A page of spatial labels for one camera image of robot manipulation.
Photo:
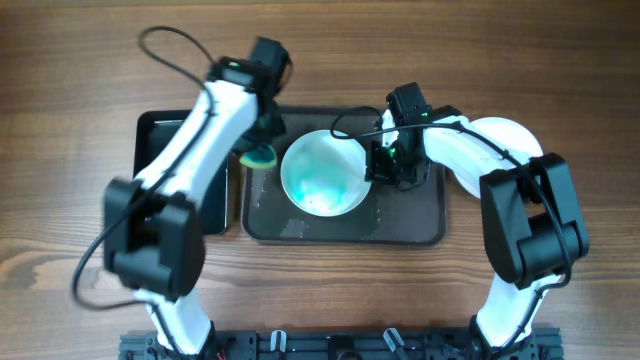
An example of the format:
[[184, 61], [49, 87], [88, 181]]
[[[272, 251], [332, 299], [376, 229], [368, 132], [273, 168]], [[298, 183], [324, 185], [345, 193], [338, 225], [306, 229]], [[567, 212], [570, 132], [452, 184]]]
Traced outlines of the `black water tray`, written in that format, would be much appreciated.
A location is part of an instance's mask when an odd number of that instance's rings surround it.
[[[189, 110], [143, 113], [137, 121], [133, 177], [153, 162], [188, 117]], [[204, 235], [222, 235], [230, 225], [230, 158], [220, 165], [203, 198], [201, 221]]]

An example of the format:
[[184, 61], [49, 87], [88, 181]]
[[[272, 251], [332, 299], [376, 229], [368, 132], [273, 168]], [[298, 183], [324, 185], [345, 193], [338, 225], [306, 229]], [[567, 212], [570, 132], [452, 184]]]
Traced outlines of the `dark brown serving tray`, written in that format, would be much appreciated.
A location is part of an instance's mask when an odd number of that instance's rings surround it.
[[406, 192], [374, 183], [354, 210], [319, 217], [289, 200], [278, 168], [248, 169], [241, 223], [249, 236], [262, 243], [432, 246], [447, 229], [446, 171], [431, 165], [426, 181]]

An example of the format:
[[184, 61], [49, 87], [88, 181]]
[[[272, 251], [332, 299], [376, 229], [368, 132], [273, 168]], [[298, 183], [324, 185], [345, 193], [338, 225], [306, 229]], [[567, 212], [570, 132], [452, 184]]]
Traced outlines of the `green yellow sponge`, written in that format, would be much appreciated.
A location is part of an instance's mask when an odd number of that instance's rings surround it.
[[239, 162], [251, 169], [270, 169], [278, 164], [278, 156], [271, 145], [259, 145], [252, 151], [242, 154]]

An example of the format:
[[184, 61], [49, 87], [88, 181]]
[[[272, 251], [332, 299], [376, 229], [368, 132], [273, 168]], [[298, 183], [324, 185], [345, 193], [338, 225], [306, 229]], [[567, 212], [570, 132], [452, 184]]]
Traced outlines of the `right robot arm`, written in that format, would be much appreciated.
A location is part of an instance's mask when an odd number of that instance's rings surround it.
[[484, 249], [495, 276], [471, 321], [468, 355], [520, 350], [548, 292], [566, 287], [589, 238], [569, 167], [544, 153], [523, 125], [504, 117], [470, 120], [428, 104], [417, 83], [386, 97], [367, 159], [367, 179], [415, 184], [423, 162], [451, 170], [480, 201]]

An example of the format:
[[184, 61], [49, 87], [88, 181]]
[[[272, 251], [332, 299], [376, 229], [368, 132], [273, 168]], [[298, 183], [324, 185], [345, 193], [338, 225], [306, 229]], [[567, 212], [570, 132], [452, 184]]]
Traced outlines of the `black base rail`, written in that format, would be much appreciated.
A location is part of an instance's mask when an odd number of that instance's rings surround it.
[[[203, 356], [189, 359], [481, 359], [467, 357], [468, 331], [436, 328], [423, 332], [400, 331], [400, 343], [379, 332], [304, 333], [274, 331], [218, 331], [214, 345]], [[557, 328], [536, 328], [532, 338], [498, 359], [564, 359], [562, 337]], [[122, 335], [118, 359], [180, 359], [156, 339], [156, 332]]]

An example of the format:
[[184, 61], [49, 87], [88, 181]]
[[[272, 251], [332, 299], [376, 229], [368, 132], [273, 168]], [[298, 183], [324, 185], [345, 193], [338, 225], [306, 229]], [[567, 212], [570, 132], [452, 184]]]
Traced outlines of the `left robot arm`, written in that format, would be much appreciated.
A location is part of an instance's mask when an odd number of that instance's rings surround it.
[[215, 329], [195, 285], [205, 260], [202, 207], [229, 154], [253, 169], [276, 166], [286, 132], [276, 96], [292, 62], [280, 42], [256, 40], [246, 59], [214, 62], [184, 123], [131, 181], [106, 188], [103, 262], [133, 290], [172, 358], [215, 359]]

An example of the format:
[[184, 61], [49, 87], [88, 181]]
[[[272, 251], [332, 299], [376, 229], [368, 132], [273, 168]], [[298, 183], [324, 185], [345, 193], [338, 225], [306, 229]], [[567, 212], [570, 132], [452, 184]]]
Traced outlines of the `white plate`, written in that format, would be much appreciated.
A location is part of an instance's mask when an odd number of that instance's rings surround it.
[[302, 211], [336, 217], [354, 210], [367, 197], [366, 151], [339, 132], [316, 130], [296, 139], [280, 165], [282, 188]]
[[503, 117], [484, 117], [470, 122], [470, 129], [507, 150], [520, 163], [543, 155], [536, 137], [523, 125]]

